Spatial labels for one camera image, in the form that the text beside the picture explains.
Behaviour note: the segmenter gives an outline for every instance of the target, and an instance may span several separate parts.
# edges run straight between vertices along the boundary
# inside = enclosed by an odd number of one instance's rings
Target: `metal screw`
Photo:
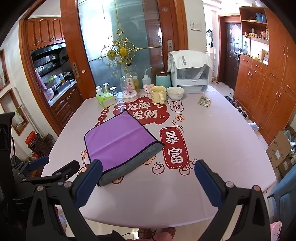
[[[255,185],[254,186],[254,190],[257,191],[257,192],[259,192],[261,190],[261,188],[259,186]]]
[[[44,189],[44,186],[38,186],[37,187],[37,190],[40,192],[40,191],[42,191]]]
[[[69,188],[70,186],[72,186],[72,182],[65,182],[64,183],[65,188]]]
[[[229,188],[233,188],[234,184],[233,184],[233,182],[227,182],[226,186],[229,187]]]

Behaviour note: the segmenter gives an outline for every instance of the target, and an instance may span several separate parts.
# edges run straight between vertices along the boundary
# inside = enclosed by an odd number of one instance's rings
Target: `yellow mug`
[[[166,88],[154,86],[150,89],[152,103],[164,104],[166,100]]]

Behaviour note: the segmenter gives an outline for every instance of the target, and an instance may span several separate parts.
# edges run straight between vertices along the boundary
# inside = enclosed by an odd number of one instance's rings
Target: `red circle print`
[[[99,125],[101,125],[101,124],[103,124],[103,122],[102,122],[102,121],[99,121],[99,122],[95,125],[95,127],[97,127],[97,126],[99,126]]]
[[[107,115],[100,115],[100,117],[98,118],[98,121],[103,121],[107,118]]]
[[[106,108],[106,109],[103,109],[103,110],[102,110],[101,114],[104,115],[104,114],[107,114],[108,112],[109,112],[109,109]]]

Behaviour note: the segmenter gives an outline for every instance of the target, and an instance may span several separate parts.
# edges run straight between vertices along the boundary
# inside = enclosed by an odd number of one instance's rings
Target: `purple cloth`
[[[90,161],[100,160],[103,172],[122,165],[158,141],[127,111],[88,131],[84,140]]]
[[[47,92],[47,88],[46,88],[45,84],[43,83],[42,78],[40,77],[40,74],[36,70],[35,70],[35,73],[36,73],[37,80],[38,80],[38,83],[39,83],[41,89],[43,90],[43,92]]]

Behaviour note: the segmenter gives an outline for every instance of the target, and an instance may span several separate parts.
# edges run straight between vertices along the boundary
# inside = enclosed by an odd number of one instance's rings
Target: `white bowl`
[[[167,88],[168,97],[171,100],[180,100],[183,97],[184,91],[183,88],[177,86]]]

